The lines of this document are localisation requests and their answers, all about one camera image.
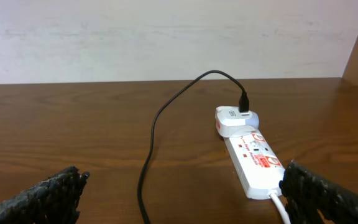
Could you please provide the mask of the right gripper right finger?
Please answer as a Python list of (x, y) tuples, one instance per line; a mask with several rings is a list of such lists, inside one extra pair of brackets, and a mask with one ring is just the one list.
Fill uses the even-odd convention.
[(279, 182), (291, 223), (358, 224), (358, 195), (291, 162)]

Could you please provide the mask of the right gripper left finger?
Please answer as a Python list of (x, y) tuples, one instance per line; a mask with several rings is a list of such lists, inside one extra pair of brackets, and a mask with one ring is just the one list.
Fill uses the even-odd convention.
[(0, 224), (75, 224), (81, 194), (90, 177), (75, 166), (0, 203)]

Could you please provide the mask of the white USB charger plug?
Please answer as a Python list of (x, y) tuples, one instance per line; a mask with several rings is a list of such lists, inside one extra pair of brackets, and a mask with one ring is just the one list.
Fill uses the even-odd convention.
[(215, 111), (216, 129), (224, 138), (241, 137), (258, 130), (259, 117), (253, 111), (239, 111), (235, 106), (218, 106)]

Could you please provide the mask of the white power strip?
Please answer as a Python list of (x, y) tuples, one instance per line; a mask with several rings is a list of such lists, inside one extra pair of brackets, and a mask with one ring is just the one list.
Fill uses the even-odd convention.
[(247, 198), (266, 200), (272, 193), (281, 196), (279, 182), (285, 168), (261, 132), (226, 138), (224, 143)]

